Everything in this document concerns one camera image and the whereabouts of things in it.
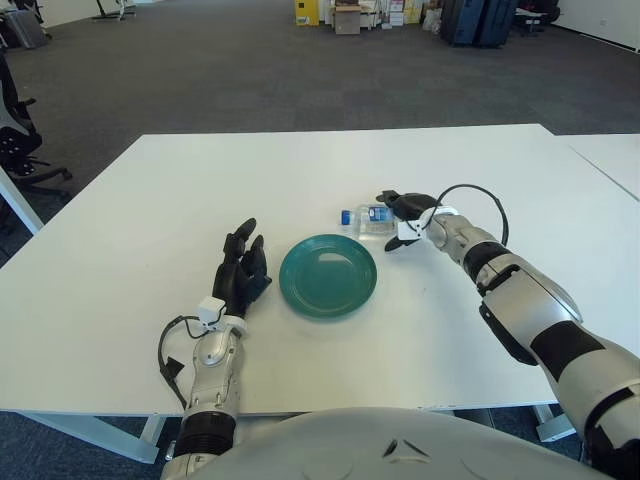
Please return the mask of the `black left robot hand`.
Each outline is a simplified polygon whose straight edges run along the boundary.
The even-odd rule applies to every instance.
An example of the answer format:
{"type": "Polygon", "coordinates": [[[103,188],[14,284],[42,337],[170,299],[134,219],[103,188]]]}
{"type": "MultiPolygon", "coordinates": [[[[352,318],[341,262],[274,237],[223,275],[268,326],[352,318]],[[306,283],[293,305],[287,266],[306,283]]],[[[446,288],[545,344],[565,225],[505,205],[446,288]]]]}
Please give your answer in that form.
{"type": "Polygon", "coordinates": [[[247,247],[256,225],[256,219],[249,218],[225,239],[224,259],[216,271],[212,296],[224,302],[230,316],[245,318],[249,306],[272,282],[263,236],[258,235],[247,247]]]}

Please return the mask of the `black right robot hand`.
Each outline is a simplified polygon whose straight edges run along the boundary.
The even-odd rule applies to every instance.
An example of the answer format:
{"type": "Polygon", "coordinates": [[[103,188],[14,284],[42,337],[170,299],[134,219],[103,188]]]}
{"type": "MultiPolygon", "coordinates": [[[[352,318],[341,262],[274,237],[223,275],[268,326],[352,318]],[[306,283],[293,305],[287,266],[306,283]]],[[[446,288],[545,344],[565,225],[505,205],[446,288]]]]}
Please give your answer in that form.
{"type": "Polygon", "coordinates": [[[421,226],[417,224],[420,217],[425,211],[441,205],[436,198],[426,194],[399,194],[395,190],[384,190],[376,196],[376,200],[388,207],[399,221],[397,234],[385,244],[386,252],[418,242],[422,238],[422,234],[418,233],[421,226]]]}

